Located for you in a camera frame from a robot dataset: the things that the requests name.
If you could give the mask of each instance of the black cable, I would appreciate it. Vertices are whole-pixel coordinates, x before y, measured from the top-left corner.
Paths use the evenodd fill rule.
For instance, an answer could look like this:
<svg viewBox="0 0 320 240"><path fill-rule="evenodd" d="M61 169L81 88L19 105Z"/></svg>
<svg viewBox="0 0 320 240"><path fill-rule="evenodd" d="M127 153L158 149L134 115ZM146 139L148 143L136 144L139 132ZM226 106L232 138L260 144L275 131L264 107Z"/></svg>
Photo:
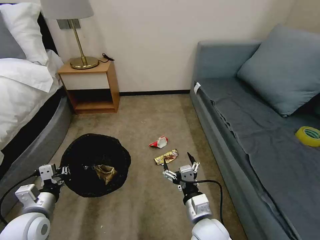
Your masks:
<svg viewBox="0 0 320 240"><path fill-rule="evenodd" d="M16 183L13 187L11 187L1 198L0 200L0 220L7 226L8 225L8 222L4 219L4 217L2 216L2 213L1 213L1 206L2 206L2 203L3 203L3 200L4 198L8 195L8 193L14 189L16 186L18 186L19 184L21 184L22 182L24 182L25 180L28 180L29 178L32 178L32 177L35 177L35 176L38 176L38 172L34 172L33 174L31 174L29 177L26 177L24 179L22 179L21 181L19 181L18 183Z"/></svg>
<svg viewBox="0 0 320 240"><path fill-rule="evenodd" d="M222 217L223 192L222 192L222 186L221 186L221 184L220 184L218 181L215 181L215 180L186 181L186 180L181 179L180 181L181 181L181 182L185 182L185 183L205 183L205 182L211 182L211 183L216 183L216 184L218 184L218 185L219 185L219 188L220 188L220 221L221 221L221 223L224 225L223 217Z"/></svg>
<svg viewBox="0 0 320 240"><path fill-rule="evenodd" d="M99 60L100 62L103 62L103 63L109 62L109 60L107 60L107 61L105 61L105 62L104 62L104 61L102 61L102 60L100 60L100 59L98 59L98 60Z"/></svg>
<svg viewBox="0 0 320 240"><path fill-rule="evenodd" d="M108 57L105 53L103 53L102 56L103 56L104 58L106 58L107 61L104 62L104 61L102 61L102 60L99 59L100 62L107 63L107 62L109 62L109 61L112 61L112 62L114 61L113 58Z"/></svg>

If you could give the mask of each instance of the carpet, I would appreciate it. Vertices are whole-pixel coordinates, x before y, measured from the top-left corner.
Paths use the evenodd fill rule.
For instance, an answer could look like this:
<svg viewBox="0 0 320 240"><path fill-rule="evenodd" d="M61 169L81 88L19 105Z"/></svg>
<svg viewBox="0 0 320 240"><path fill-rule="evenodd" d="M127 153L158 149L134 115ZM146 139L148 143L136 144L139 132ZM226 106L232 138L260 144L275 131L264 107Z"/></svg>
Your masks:
<svg viewBox="0 0 320 240"><path fill-rule="evenodd" d="M189 95L121 97L116 114L74 116L51 163L59 166L68 145L85 133L120 140L132 160L127 181L100 198L82 198L64 186L49 240L190 239L193 225L182 202L183 194L163 177L162 166L153 160L175 148L179 156L168 164L170 170L189 164L190 152L200 162L197 179L214 179L223 185L224 222L233 240L247 239ZM162 135L169 139L167 146L148 147ZM213 217L219 219L218 186L203 183L199 189L207 195Z"/></svg>

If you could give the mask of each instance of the nightstand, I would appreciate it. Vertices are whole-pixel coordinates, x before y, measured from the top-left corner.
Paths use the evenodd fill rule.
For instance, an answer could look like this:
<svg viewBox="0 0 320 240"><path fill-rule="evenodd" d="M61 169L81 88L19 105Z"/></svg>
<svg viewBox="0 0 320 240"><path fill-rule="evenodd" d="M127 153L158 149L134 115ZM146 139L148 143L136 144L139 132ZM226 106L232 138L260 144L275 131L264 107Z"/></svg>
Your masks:
<svg viewBox="0 0 320 240"><path fill-rule="evenodd" d="M68 62L58 74L76 114L118 111L120 96L113 62L100 62L85 70L73 69Z"/></svg>

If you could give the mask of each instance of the white duvet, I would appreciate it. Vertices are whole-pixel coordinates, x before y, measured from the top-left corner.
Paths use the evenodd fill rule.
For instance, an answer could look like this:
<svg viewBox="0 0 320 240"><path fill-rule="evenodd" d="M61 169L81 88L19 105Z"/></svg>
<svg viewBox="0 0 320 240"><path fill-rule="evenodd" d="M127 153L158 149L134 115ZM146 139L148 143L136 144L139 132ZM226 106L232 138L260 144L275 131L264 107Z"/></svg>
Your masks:
<svg viewBox="0 0 320 240"><path fill-rule="evenodd" d="M0 59L0 151L61 87L55 77L62 61L48 52L47 66L23 59ZM3 154L0 152L0 164Z"/></svg>

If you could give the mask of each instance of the trash bag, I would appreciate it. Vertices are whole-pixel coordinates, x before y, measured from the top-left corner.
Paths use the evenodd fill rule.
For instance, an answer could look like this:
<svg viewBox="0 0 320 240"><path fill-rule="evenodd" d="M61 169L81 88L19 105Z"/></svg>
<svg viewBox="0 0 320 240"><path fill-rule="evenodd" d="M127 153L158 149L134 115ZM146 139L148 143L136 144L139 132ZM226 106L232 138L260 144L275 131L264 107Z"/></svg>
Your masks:
<svg viewBox="0 0 320 240"><path fill-rule="evenodd" d="M131 157L113 137L85 134L70 144L61 159L61 167L70 174L65 184L82 197L101 197L120 188L127 179ZM106 184L97 174L98 165L113 167L116 174Z"/></svg>

